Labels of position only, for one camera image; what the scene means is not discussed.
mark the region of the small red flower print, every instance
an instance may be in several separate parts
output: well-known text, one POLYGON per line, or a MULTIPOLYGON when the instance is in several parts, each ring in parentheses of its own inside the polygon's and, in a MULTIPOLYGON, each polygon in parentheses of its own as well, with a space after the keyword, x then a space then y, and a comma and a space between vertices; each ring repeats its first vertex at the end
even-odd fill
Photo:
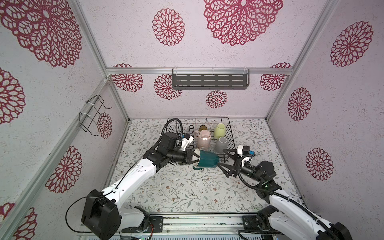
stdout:
POLYGON ((309 151, 305 161, 309 173, 317 180, 327 180, 333 173, 331 156, 323 149, 312 149, 309 151))
MULTIPOLYGON (((278 63, 272 65, 273 68, 290 68, 289 63, 278 63)), ((279 89, 287 75, 284 74, 263 74, 260 78, 260 86, 268 91, 279 89)))
POLYGON ((244 45, 265 33, 283 0, 204 0, 207 28, 221 43, 244 45))
POLYGON ((228 95, 221 90, 210 92, 205 98, 205 103, 211 108, 220 108, 227 103, 228 95))
POLYGON ((0 16, 38 60, 66 68, 80 57, 80 29, 66 0, 0 0, 0 16))
POLYGON ((5 217, 8 215, 14 205, 14 203, 7 202, 6 204, 0 206, 0 224, 2 221, 4 221, 5 217))
POLYGON ((0 124, 18 118, 25 106, 25 95, 19 81, 0 68, 0 124))
POLYGON ((28 211, 28 215, 24 217, 21 225, 17 228, 13 235, 13 240, 31 240, 35 235, 35 229, 37 226, 36 221, 37 214, 35 208, 31 207, 28 211))
POLYGON ((152 21, 152 29, 156 38, 165 46, 178 44, 185 32, 180 14, 169 8, 157 12, 152 21))
POLYGON ((356 62, 368 49, 372 35, 372 26, 364 21, 355 22, 341 31, 331 48, 333 64, 344 67, 356 62))
MULTIPOLYGON (((119 63, 115 68, 133 68, 129 64, 119 63)), ((141 74, 113 74, 111 75, 113 82, 117 87, 127 92, 139 91, 143 86, 143 78, 141 74)))
POLYGON ((157 95, 168 100, 178 98, 183 92, 183 90, 172 88, 172 76, 169 74, 158 76, 153 83, 153 87, 157 95))
POLYGON ((45 186, 50 192, 63 193, 68 191, 79 179, 83 167, 82 162, 79 150, 70 146, 45 186))
POLYGON ((303 120, 311 109, 311 95, 305 88, 298 88, 293 91, 288 100, 289 116, 295 121, 303 120))
POLYGON ((108 138, 112 133, 112 120, 108 113, 102 113, 97 120, 97 130, 102 138, 108 138))

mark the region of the floral patterned surface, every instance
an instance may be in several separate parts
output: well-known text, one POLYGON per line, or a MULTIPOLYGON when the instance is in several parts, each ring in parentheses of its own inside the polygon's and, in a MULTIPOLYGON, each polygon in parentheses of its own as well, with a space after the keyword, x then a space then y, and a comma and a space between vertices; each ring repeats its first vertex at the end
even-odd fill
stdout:
MULTIPOLYGON (((157 141, 165 123, 166 119, 132 120, 111 183, 120 179, 157 141)), ((295 199, 299 198, 265 120, 232 119, 230 123, 236 146, 250 146, 255 151, 254 165, 263 160, 273 162, 275 181, 295 199)), ((254 212, 267 203, 239 178, 226 178, 219 168, 195 171, 191 166, 168 164, 134 191, 124 207, 137 205, 148 212, 254 212)))

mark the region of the gray cup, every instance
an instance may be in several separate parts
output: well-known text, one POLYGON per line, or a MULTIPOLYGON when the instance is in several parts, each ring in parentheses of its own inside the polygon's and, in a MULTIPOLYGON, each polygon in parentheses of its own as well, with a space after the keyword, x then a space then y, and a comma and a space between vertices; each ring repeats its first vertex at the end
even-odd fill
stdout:
POLYGON ((223 153, 223 149, 226 149, 228 147, 228 140, 226 137, 220 137, 217 141, 216 141, 216 145, 215 145, 215 152, 217 153, 223 153))

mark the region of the small red flower pattern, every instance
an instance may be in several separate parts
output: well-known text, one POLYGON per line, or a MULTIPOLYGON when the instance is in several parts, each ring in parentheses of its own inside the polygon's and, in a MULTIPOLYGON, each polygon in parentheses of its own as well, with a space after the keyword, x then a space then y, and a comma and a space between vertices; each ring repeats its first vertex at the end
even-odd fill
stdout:
POLYGON ((165 46, 174 46, 184 37, 184 22, 180 14, 173 9, 163 8, 152 21, 153 33, 165 46))
POLYGON ((309 151, 305 160, 309 173, 317 180, 327 180, 333 173, 331 156, 320 148, 309 151))
MULTIPOLYGON (((133 68, 129 64, 119 63, 115 68, 133 68)), ((141 74, 114 74, 111 75, 113 82, 117 87, 127 92, 136 92, 143 87, 143 78, 141 74)))
POLYGON ((169 74, 158 76, 153 83, 153 87, 157 95, 168 100, 178 98, 183 92, 183 90, 172 88, 172 76, 169 74))
POLYGON ((83 167, 82 162, 79 150, 70 146, 45 186, 50 192, 64 193, 68 191, 79 179, 83 167))
POLYGON ((2 221, 4 221, 5 217, 8 215, 14 205, 15 203, 7 202, 6 204, 0 206, 0 224, 2 221))
POLYGON ((31 240, 35 235, 35 229, 37 227, 37 214, 35 208, 31 207, 28 211, 28 215, 24 217, 21 225, 17 228, 13 235, 13 240, 31 240))
POLYGON ((221 43, 244 45, 265 33, 283 0, 204 0, 207 28, 221 43))
POLYGON ((294 90, 288 100, 289 116, 295 121, 303 120, 310 112, 311 103, 311 95, 307 89, 298 88, 294 90))
POLYGON ((361 58, 372 41, 372 26, 360 21, 344 29, 331 48, 331 61, 338 67, 351 65, 361 58))
POLYGON ((0 68, 0 124, 18 118, 25 106, 25 95, 19 81, 0 68))
POLYGON ((102 113, 97 121, 97 130, 102 138, 108 138, 112 133, 112 120, 108 113, 102 113))
POLYGON ((205 103, 211 108, 220 108, 227 103, 228 96, 224 91, 214 90, 205 98, 205 103))
POLYGON ((80 29, 66 0, 0 0, 0 16, 38 60, 66 68, 80 57, 80 29))
MULTIPOLYGON (((292 65, 289 63, 278 63, 272 65, 272 68, 290 68, 292 65)), ((263 74, 260 78, 260 86, 268 91, 279 89, 283 84, 287 75, 285 74, 263 74)))

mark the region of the dish rack wire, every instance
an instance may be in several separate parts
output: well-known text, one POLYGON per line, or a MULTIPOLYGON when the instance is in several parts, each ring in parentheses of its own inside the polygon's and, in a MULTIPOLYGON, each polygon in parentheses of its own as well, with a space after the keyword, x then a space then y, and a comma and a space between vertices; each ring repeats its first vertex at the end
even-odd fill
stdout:
MULTIPOLYGON (((183 135, 185 133, 189 133, 189 135, 193 136, 193 132, 195 130, 198 130, 201 125, 207 126, 207 130, 210 131, 212 134, 212 138, 211 138, 211 142, 209 144, 208 150, 217 154, 220 158, 220 161, 223 161, 223 162, 228 161, 229 157, 227 155, 225 155, 224 153, 219 154, 215 152, 215 145, 216 145, 217 139, 214 138, 214 130, 217 124, 223 123, 226 127, 225 137, 228 140, 227 149, 236 149, 235 140, 233 138, 231 123, 229 121, 229 118, 179 118, 179 119, 183 125, 183 135)), ((180 134, 179 122, 177 121, 171 122, 167 126, 166 132, 173 132, 179 135, 180 134)), ((187 146, 187 148, 195 150, 197 148, 196 143, 197 143, 196 139, 194 139, 193 142, 187 146)))

